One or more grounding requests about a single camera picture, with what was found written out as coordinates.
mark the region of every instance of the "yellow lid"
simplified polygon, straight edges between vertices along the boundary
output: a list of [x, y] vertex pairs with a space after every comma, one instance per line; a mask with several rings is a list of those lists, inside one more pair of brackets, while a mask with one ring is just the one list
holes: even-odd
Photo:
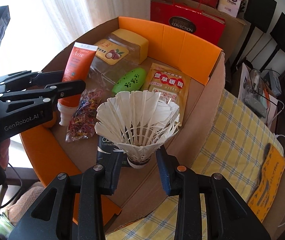
[[147, 58], [149, 41], [146, 38], [140, 36], [137, 33], [134, 33], [134, 32], [131, 32], [125, 29], [118, 29], [112, 32], [112, 34], [116, 35], [117, 37], [125, 41], [128, 41], [130, 43], [140, 46], [139, 64], [141, 64]]

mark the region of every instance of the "orange tube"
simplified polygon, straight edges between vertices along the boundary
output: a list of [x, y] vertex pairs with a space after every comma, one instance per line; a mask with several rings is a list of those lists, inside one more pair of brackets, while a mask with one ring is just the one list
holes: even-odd
[[[97, 46], [75, 42], [66, 65], [63, 82], [86, 80], [97, 49]], [[58, 110], [61, 113], [60, 125], [69, 125], [71, 116], [77, 110], [80, 97], [81, 95], [75, 95], [58, 100]]]

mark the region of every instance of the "human hand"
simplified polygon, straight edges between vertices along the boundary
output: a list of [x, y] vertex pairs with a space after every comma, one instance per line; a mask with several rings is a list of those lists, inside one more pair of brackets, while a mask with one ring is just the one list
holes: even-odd
[[6, 169], [9, 161], [8, 149], [10, 145], [10, 139], [6, 139], [0, 143], [0, 166]]

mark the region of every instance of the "green object with paw prints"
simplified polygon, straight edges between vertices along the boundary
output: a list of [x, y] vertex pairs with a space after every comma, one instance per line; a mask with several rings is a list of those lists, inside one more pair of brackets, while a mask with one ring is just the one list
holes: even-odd
[[112, 92], [117, 94], [121, 91], [137, 91], [139, 90], [146, 80], [147, 73], [143, 68], [135, 68], [126, 73], [121, 79], [118, 80]]

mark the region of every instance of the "yellow checkered fabric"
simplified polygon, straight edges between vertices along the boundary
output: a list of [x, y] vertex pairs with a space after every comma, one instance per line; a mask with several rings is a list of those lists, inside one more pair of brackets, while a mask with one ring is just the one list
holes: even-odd
[[[263, 152], [271, 143], [283, 156], [283, 148], [271, 131], [241, 101], [223, 91], [213, 126], [191, 169], [211, 176], [221, 173], [248, 201], [258, 186]], [[204, 195], [201, 196], [203, 239], [207, 239]], [[168, 197], [147, 217], [113, 232], [107, 240], [174, 239], [178, 197]]]

